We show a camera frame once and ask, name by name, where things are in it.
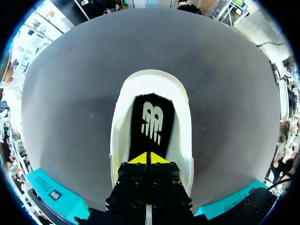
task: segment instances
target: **new balance logo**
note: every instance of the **new balance logo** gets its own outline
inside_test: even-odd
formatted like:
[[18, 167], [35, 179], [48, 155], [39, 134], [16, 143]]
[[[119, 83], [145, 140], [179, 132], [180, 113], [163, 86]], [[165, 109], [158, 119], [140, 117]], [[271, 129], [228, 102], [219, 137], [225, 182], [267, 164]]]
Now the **new balance logo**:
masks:
[[146, 124], [142, 124], [142, 133], [149, 136], [150, 139], [160, 144], [160, 135], [163, 126], [164, 114], [161, 108], [158, 106], [153, 107], [150, 102], [145, 102], [142, 111], [142, 119], [146, 121]]

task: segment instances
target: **black wire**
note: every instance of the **black wire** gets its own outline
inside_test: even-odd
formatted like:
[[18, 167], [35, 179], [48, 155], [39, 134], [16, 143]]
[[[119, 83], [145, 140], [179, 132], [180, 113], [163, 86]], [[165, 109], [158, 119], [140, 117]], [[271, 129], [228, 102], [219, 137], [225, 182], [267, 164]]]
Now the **black wire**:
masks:
[[276, 44], [276, 43], [273, 43], [273, 42], [266, 42], [266, 43], [263, 43], [263, 44], [261, 44], [261, 45], [257, 45], [256, 47], [261, 47], [261, 46], [263, 46], [263, 45], [265, 45], [265, 44], [272, 44], [272, 45], [285, 45], [285, 43]]
[[276, 187], [278, 184], [281, 184], [281, 183], [284, 183], [284, 182], [288, 182], [290, 180], [292, 180], [292, 179], [288, 178], [288, 179], [284, 179], [284, 180], [278, 181], [277, 183], [275, 183], [271, 187], [269, 187], [267, 190], [271, 190], [272, 188]]

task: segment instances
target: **gray circular platform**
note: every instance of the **gray circular platform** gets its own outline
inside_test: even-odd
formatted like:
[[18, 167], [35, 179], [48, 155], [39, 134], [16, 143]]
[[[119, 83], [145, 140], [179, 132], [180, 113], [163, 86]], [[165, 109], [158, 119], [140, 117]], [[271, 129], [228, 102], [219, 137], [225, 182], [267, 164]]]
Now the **gray circular platform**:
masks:
[[242, 34], [179, 10], [134, 9], [61, 36], [27, 72], [22, 119], [34, 169], [105, 209], [112, 190], [110, 131], [121, 86], [159, 69], [185, 86], [192, 116], [194, 211], [262, 180], [280, 105], [266, 56]]

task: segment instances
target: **white shoe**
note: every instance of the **white shoe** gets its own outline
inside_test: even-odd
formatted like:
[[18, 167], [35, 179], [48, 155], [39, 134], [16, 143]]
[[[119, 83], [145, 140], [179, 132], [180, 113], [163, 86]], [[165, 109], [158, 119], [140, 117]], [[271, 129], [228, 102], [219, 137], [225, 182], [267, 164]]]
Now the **white shoe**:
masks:
[[152, 151], [176, 162], [190, 196], [194, 178], [192, 122], [182, 83], [160, 70], [142, 70], [123, 83], [112, 119], [112, 185], [122, 162]]

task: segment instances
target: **black insole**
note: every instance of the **black insole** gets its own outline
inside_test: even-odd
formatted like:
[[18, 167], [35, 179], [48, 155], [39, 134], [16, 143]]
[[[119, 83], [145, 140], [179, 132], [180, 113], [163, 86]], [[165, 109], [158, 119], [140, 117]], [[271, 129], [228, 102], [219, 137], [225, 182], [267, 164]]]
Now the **black insole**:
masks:
[[174, 112], [172, 101], [156, 94], [135, 98], [131, 117], [129, 161], [151, 151], [165, 158]]

